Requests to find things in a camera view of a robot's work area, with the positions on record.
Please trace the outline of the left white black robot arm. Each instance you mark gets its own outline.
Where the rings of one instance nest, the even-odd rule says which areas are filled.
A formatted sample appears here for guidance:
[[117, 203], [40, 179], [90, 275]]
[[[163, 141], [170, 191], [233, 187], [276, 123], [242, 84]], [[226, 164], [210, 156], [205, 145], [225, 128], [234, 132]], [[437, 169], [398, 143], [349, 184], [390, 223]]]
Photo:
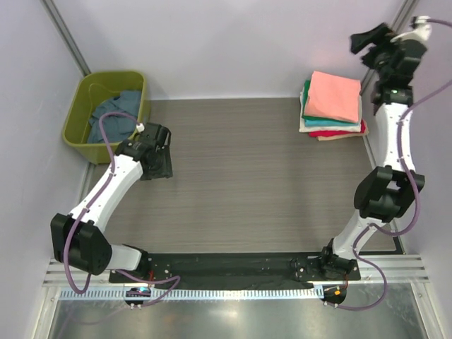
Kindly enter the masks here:
[[172, 177], [169, 143], [125, 141], [111, 153], [112, 161], [90, 193], [68, 214], [50, 223], [54, 257], [65, 274], [76, 268], [89, 275], [125, 270], [134, 282], [150, 273], [147, 253], [129, 245], [110, 244], [105, 230], [113, 212], [138, 180]]

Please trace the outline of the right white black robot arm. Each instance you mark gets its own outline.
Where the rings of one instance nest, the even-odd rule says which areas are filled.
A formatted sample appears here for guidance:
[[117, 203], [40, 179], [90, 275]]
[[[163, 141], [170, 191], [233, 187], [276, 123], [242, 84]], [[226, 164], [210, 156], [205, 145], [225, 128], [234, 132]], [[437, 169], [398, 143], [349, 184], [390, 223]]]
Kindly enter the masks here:
[[426, 16], [416, 17], [408, 32], [396, 33], [385, 23], [351, 35], [350, 52], [366, 51], [361, 62], [377, 74], [371, 94], [382, 156], [355, 191], [355, 211], [344, 230], [332, 238], [311, 263], [326, 280], [357, 274], [357, 255], [372, 235], [401, 218], [420, 202], [425, 178], [416, 172], [410, 152], [410, 120], [415, 107], [410, 85], [427, 51], [432, 32]]

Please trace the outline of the salmon pink t shirt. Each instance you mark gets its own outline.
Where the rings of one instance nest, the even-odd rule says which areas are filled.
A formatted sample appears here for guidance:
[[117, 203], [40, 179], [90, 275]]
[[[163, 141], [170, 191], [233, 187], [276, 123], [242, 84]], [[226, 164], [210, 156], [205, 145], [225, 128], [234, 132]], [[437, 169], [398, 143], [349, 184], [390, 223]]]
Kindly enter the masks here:
[[361, 83], [357, 79], [314, 71], [307, 91], [304, 116], [357, 124], [360, 91]]

